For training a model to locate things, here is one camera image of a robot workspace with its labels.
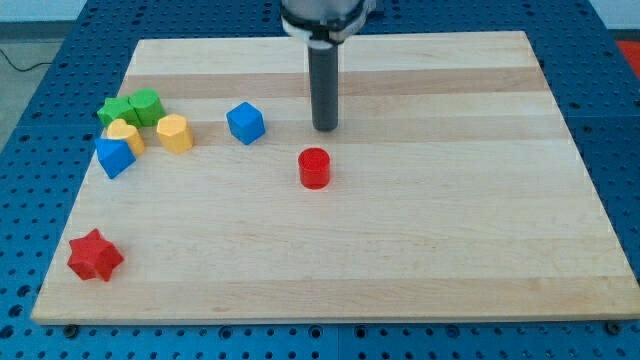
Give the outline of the silver white robot wrist flange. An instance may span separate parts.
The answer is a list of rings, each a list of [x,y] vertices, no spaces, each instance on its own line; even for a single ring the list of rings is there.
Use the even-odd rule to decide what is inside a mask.
[[[343,43],[376,9],[375,0],[282,0],[284,31],[305,43]]]

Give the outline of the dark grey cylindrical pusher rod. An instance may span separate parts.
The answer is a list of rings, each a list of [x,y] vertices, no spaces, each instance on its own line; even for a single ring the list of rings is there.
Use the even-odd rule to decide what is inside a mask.
[[[338,126],[338,47],[308,48],[312,124],[331,132]]]

